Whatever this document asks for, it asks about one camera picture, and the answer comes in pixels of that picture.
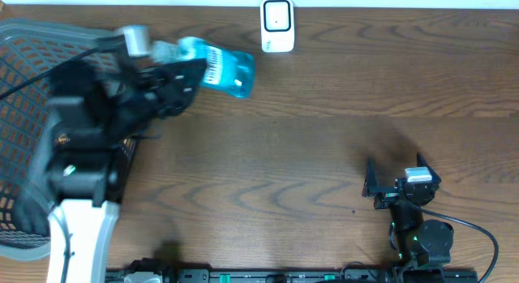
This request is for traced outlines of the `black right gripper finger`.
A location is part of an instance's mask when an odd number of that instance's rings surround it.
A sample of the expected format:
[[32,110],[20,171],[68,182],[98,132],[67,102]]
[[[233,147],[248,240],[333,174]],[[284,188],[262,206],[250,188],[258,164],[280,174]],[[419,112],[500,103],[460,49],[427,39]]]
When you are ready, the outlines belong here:
[[363,189],[371,190],[371,189],[377,188],[377,186],[378,186],[378,180],[377,180],[377,175],[375,172],[374,162],[371,158],[368,158],[367,159],[367,172],[366,172]]
[[425,157],[418,152],[416,155],[417,167],[425,167],[428,169],[431,175],[431,181],[435,184],[441,183],[441,177],[430,167],[429,163],[426,161]]

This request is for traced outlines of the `blue mouthwash bottle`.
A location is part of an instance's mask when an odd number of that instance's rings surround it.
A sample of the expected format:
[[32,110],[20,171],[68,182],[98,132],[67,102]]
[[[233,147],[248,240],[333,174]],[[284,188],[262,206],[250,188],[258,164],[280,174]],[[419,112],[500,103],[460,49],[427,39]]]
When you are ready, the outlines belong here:
[[201,81],[203,87],[237,98],[248,98],[252,93],[255,60],[248,53],[223,49],[203,39],[187,36],[176,44],[155,41],[150,56],[160,64],[204,59],[208,67]]

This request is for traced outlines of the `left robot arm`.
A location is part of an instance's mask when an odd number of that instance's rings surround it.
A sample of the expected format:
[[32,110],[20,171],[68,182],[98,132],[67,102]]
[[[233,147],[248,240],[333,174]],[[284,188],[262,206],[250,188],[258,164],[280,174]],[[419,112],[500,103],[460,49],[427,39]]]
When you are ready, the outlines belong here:
[[84,60],[49,74],[49,107],[58,121],[32,180],[49,210],[49,282],[102,282],[129,171],[123,142],[156,118],[191,105],[208,64],[188,60],[102,75]]

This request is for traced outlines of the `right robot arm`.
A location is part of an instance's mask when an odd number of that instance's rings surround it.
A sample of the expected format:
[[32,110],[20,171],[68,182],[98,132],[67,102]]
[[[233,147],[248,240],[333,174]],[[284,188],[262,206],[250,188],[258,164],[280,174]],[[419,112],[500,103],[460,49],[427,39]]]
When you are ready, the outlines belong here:
[[405,264],[412,268],[438,268],[451,261],[453,227],[446,222],[423,218],[422,207],[435,198],[440,176],[421,154],[417,165],[392,186],[379,183],[373,160],[367,161],[362,196],[374,199],[374,209],[391,213],[390,243]]

